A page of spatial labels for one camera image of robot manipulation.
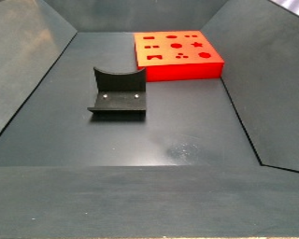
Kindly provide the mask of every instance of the red block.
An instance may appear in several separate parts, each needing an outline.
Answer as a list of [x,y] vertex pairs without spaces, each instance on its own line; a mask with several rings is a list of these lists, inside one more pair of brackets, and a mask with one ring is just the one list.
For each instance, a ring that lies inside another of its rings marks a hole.
[[146,81],[219,78],[224,61],[200,31],[134,34]]

